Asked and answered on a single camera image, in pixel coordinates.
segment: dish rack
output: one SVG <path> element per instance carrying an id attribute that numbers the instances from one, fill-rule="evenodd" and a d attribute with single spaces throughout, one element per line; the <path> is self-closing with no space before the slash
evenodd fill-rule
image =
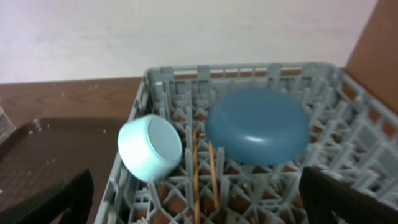
<path id="1" fill-rule="evenodd" d="M 274 166 L 240 164 L 217 149 L 220 209 L 215 210 L 205 118 L 218 99 L 248 87 L 270 88 L 301 102 L 310 117 L 311 141 L 300 159 Z M 117 154 L 96 223 L 193 223 L 194 128 L 202 223 L 308 223 L 298 189 L 305 166 L 398 209 L 398 118 L 328 63 L 150 68 L 129 121 L 145 114 L 174 125 L 183 142 L 181 165 L 165 180 L 147 184 Z"/>

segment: chopstick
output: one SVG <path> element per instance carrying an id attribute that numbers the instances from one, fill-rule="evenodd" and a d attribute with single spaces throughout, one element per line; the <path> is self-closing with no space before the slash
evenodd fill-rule
<path id="1" fill-rule="evenodd" d="M 196 128 L 193 128 L 193 177 L 193 189 L 195 191 L 195 223 L 200 224 L 199 169 Z"/>
<path id="2" fill-rule="evenodd" d="M 209 156 L 210 156 L 210 166 L 211 166 L 211 181 L 213 186 L 213 195 L 214 195 L 214 207 L 218 209 L 218 184 L 217 184 L 217 174 L 216 174 L 216 164 L 214 161 L 214 150 L 213 145 L 209 142 Z"/>

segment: white object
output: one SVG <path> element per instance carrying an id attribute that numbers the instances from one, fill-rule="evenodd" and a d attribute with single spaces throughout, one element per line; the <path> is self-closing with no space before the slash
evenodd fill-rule
<path id="1" fill-rule="evenodd" d="M 118 147 L 124 165 L 144 182 L 165 178 L 180 164 L 182 157 L 182 143 L 177 131 L 156 115 L 123 125 Z"/>

